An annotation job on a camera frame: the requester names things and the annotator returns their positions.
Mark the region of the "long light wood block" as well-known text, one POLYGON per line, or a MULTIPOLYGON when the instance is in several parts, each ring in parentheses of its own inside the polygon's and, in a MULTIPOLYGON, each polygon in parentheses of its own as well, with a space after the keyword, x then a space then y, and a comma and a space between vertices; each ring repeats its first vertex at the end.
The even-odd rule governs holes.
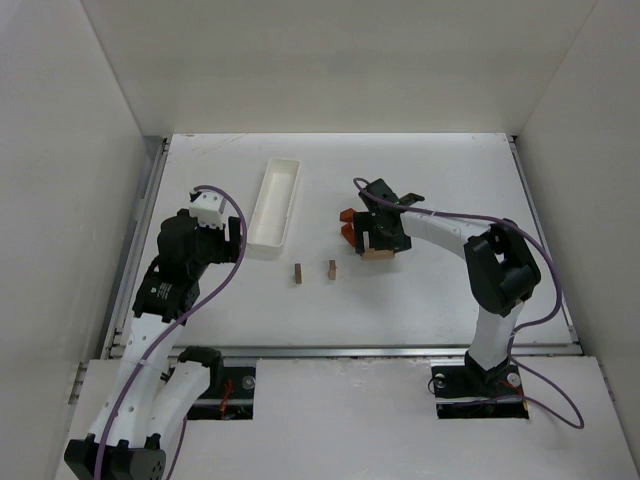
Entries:
POLYGON ((361 259, 363 261, 382 261, 382 260, 393 260, 396 254, 393 250, 377 250, 377 249, 366 249, 362 255, 361 259))

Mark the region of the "orange arch wood block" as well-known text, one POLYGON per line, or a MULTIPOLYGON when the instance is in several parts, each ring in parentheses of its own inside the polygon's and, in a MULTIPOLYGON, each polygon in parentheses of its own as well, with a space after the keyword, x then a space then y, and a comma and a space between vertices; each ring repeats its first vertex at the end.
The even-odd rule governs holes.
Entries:
POLYGON ((341 227, 341 234, 352 247, 356 246, 355 233, 351 223, 346 223, 341 227))

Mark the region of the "white plastic tray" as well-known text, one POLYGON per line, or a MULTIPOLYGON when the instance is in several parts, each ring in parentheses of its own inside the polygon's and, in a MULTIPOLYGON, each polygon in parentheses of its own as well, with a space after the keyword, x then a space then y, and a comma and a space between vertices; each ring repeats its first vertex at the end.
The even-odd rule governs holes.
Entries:
POLYGON ((254 256, 275 258, 284 248, 296 198, 301 163, 270 158, 248 230, 248 246, 254 256))

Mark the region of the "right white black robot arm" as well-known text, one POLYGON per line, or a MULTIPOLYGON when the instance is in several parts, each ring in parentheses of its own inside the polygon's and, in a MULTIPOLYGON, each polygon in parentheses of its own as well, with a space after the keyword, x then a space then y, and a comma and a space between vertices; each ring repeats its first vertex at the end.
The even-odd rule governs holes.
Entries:
POLYGON ((420 208, 420 195, 397 196, 382 179, 356 178, 362 212, 341 214, 345 237, 357 255, 397 254, 423 240, 466 265, 471 293, 479 305, 476 331, 465 354, 465 374, 490 385, 508 365, 509 341, 524 302, 541 280, 537 263, 517 225, 420 208))

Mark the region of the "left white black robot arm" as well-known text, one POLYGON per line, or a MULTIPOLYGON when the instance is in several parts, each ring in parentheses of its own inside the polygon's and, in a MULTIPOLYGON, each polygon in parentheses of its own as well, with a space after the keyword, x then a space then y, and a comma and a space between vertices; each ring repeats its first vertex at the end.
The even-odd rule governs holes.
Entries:
POLYGON ((199 305, 199 280, 212 264, 237 266, 246 223, 214 211, 181 209, 164 220, 158 254, 133 303, 133 319, 116 380, 82 439, 64 462, 78 479, 162 479, 172 467, 166 450, 182 432, 198 397, 222 381, 219 351, 188 347, 170 367, 169 355, 188 314, 199 305))

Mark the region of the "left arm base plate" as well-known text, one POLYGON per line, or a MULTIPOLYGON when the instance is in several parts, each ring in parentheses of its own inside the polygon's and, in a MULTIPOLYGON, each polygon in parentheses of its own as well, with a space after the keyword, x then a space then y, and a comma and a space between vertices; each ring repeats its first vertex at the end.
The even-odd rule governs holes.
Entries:
POLYGON ((190 421, 252 420, 256 364, 224 366, 221 382, 210 387, 190 408, 190 421))

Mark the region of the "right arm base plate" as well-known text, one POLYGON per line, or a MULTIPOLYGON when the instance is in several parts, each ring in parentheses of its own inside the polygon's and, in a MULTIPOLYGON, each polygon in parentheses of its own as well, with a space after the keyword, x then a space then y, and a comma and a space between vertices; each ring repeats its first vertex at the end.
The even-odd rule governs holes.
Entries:
POLYGON ((466 365, 434 363, 428 387, 441 420, 528 419, 519 369, 509 364, 485 382, 466 365))

